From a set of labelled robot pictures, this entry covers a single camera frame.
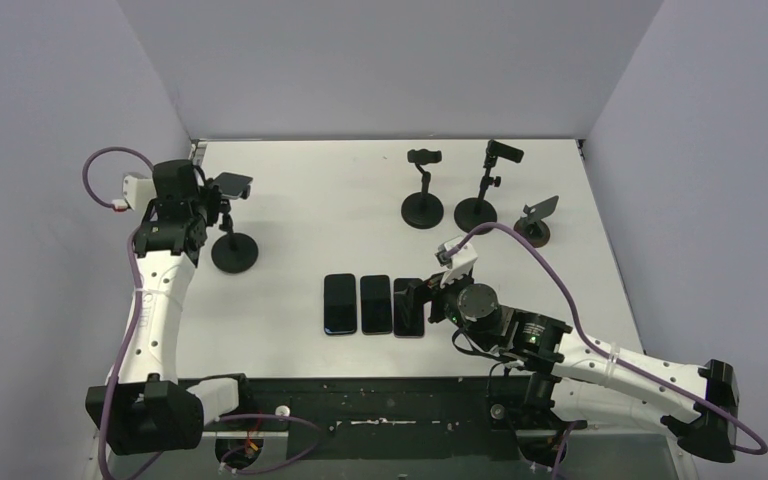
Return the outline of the grey smartphone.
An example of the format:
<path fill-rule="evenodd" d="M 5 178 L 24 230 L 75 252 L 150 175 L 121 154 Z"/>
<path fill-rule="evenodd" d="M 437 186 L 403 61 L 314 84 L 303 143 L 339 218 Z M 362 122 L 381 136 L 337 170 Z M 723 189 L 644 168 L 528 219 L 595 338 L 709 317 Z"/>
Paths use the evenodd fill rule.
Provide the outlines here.
<path fill-rule="evenodd" d="M 212 179 L 212 186 L 229 200 L 248 199 L 252 183 L 252 177 L 231 172 L 223 172 Z"/>

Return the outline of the black smartphone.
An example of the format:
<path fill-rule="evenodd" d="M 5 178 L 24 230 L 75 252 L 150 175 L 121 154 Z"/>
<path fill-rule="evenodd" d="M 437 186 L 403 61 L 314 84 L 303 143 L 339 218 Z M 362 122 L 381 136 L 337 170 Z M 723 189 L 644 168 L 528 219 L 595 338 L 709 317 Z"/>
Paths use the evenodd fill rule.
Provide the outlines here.
<path fill-rule="evenodd" d="M 350 273 L 326 275 L 323 282 L 323 329 L 326 335 L 357 331 L 357 285 Z"/>
<path fill-rule="evenodd" d="M 361 330 L 365 335 L 393 331 L 391 282 L 387 275 L 366 275 L 360 279 Z"/>

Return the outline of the black round-base stand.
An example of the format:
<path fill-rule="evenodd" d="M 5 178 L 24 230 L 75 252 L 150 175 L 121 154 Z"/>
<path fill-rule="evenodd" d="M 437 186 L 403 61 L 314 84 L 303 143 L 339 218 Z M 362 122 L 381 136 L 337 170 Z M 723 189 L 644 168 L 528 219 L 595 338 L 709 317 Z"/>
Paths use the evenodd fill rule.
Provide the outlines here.
<path fill-rule="evenodd" d="M 429 192 L 431 173 L 424 167 L 442 161 L 439 150 L 412 149 L 407 152 L 407 161 L 421 174 L 421 189 L 407 196 L 400 207 L 400 214 L 412 228 L 427 230 L 437 226 L 443 218 L 444 207 L 440 199 Z"/>
<path fill-rule="evenodd" d="M 461 231 L 468 233 L 480 224 L 497 221 L 497 211 L 486 199 L 491 187 L 497 188 L 501 185 L 501 177 L 493 175 L 492 171 L 499 159 L 519 164 L 523 157 L 524 151 L 519 148 L 494 139 L 487 142 L 483 161 L 484 173 L 480 179 L 478 194 L 461 200 L 455 207 L 454 220 Z"/>
<path fill-rule="evenodd" d="M 218 229 L 222 235 L 211 249 L 214 265 L 227 274 L 240 274 L 253 267 L 259 256 L 258 244 L 251 236 L 234 230 L 228 199 L 219 203 Z"/>

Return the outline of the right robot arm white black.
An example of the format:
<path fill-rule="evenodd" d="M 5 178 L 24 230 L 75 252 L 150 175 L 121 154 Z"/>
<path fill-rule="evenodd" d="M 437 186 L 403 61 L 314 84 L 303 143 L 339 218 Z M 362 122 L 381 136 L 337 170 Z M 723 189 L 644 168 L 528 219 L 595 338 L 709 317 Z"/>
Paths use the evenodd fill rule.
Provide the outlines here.
<path fill-rule="evenodd" d="M 576 323 L 509 307 L 469 275 L 414 280 L 394 292 L 410 319 L 454 325 L 465 354 L 525 371 L 525 419 L 550 424 L 635 426 L 717 463 L 736 459 L 739 395 L 733 367 L 712 359 L 681 364 L 589 337 Z"/>

